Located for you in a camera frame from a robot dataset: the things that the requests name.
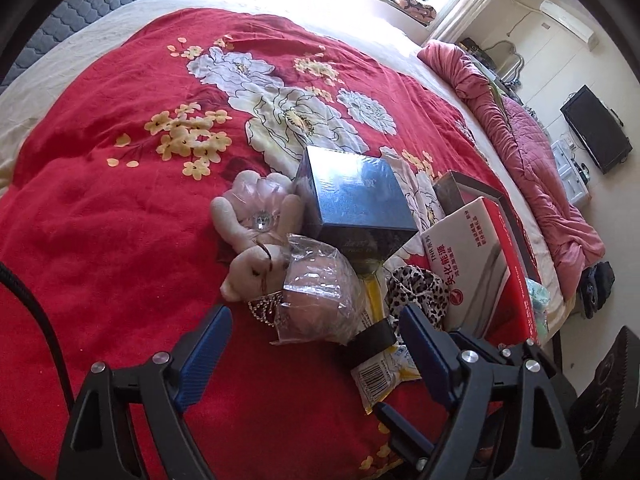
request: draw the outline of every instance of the folded pink blanket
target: folded pink blanket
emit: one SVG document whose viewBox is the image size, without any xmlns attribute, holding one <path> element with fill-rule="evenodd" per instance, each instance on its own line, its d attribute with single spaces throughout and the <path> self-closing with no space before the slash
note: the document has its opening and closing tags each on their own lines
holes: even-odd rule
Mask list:
<svg viewBox="0 0 640 480">
<path fill-rule="evenodd" d="M 504 98 L 509 125 L 486 77 L 460 47 L 430 41 L 418 53 L 469 107 L 529 203 L 551 252 L 562 295 L 575 294 L 582 271 L 604 256 L 604 243 L 567 200 L 551 146 L 535 120 Z"/>
</svg>

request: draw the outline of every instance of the red logo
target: red logo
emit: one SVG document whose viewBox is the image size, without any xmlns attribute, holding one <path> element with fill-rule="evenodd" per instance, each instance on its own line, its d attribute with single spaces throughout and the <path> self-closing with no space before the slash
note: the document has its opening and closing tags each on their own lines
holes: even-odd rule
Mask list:
<svg viewBox="0 0 640 480">
<path fill-rule="evenodd" d="M 464 299 L 465 299 L 465 296 L 464 294 L 462 294 L 462 291 L 459 288 L 454 288 L 449 293 L 449 301 L 453 305 L 459 305 L 460 303 L 462 303 L 462 300 Z"/>
</svg>

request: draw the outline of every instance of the red and white box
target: red and white box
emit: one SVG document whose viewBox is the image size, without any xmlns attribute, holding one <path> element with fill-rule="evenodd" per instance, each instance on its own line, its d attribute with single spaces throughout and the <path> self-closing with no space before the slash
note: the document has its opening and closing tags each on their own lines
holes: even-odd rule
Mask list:
<svg viewBox="0 0 640 480">
<path fill-rule="evenodd" d="M 422 240 L 431 270 L 449 286 L 447 331 L 463 328 L 494 346 L 537 339 L 522 266 L 492 200 L 473 200 L 433 225 Z"/>
</svg>

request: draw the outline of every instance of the leopard print fabric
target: leopard print fabric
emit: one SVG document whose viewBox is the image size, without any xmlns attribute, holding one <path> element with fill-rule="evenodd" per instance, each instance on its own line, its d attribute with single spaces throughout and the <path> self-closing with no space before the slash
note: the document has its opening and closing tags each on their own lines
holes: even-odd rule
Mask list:
<svg viewBox="0 0 640 480">
<path fill-rule="evenodd" d="M 430 323 L 443 330 L 449 307 L 449 287 L 430 270 L 409 265 L 396 269 L 388 278 L 385 300 L 398 337 L 398 319 L 409 303 L 417 303 Z"/>
</svg>

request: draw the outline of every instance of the white cabinet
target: white cabinet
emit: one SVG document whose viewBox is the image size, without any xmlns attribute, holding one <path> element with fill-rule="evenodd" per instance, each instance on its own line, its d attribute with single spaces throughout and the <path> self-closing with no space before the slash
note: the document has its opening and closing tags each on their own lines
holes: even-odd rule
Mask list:
<svg viewBox="0 0 640 480">
<path fill-rule="evenodd" d="M 558 168 L 558 173 L 564 186 L 564 192 L 569 202 L 580 209 L 589 203 L 591 197 L 578 170 L 576 170 L 574 166 L 571 158 L 571 150 L 563 139 L 556 140 L 556 142 L 551 145 L 551 149 L 554 152 L 556 167 Z"/>
</svg>

